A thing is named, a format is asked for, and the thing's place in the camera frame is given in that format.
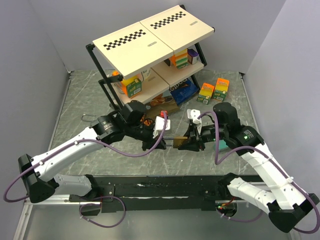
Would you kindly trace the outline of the large brass padlock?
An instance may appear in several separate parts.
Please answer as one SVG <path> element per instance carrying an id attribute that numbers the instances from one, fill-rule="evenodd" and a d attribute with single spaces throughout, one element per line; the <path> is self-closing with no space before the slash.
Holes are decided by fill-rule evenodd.
<path id="1" fill-rule="evenodd" d="M 187 136 L 165 137 L 167 147 L 173 147 L 178 150 L 185 150 L 188 141 Z"/>

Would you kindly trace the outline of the brass padlock with key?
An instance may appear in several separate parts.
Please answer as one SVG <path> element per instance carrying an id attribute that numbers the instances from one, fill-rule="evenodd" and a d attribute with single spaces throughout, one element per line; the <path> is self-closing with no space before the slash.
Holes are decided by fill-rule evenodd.
<path id="1" fill-rule="evenodd" d="M 92 115 L 92 114 L 83 114 L 80 119 L 83 121 L 83 122 L 87 122 L 87 123 L 92 123 L 93 121 L 95 121 L 97 118 L 96 115 Z"/>

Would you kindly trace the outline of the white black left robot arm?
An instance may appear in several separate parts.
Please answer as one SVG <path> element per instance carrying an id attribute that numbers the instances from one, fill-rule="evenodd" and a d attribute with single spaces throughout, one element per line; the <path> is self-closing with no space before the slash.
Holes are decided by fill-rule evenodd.
<path id="1" fill-rule="evenodd" d="M 60 171 L 102 148 L 109 148 L 131 158 L 143 157 L 155 149 L 166 149 L 163 136 L 170 128 L 168 114 L 163 112 L 162 116 L 146 125 L 145 113 L 145 105 L 134 100 L 121 109 L 98 117 L 72 139 L 46 153 L 36 156 L 22 155 L 18 164 L 30 201 L 40 203 L 53 195 L 76 195 L 87 201 L 100 197 L 103 192 L 92 175 L 62 175 Z M 142 141 L 143 153 L 133 155 L 112 146 L 124 137 Z"/>

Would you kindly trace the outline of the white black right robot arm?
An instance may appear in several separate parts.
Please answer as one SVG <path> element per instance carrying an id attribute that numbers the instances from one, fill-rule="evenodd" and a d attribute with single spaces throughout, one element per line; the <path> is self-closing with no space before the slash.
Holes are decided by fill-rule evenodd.
<path id="1" fill-rule="evenodd" d="M 203 151 L 209 142 L 225 141 L 231 149 L 225 156 L 215 156 L 214 163 L 219 165 L 232 153 L 237 153 L 259 175 L 268 190 L 246 182 L 240 176 L 229 173 L 223 177 L 218 193 L 223 199 L 232 196 L 241 198 L 266 213 L 275 227 L 284 233 L 296 229 L 296 225 L 317 208 L 320 199 L 314 193 L 307 193 L 276 161 L 261 135 L 251 126 L 241 124 L 237 109 L 229 102 L 220 102 L 211 112 L 213 123 L 202 125 L 201 113 L 189 109 L 189 125 L 178 150 Z"/>

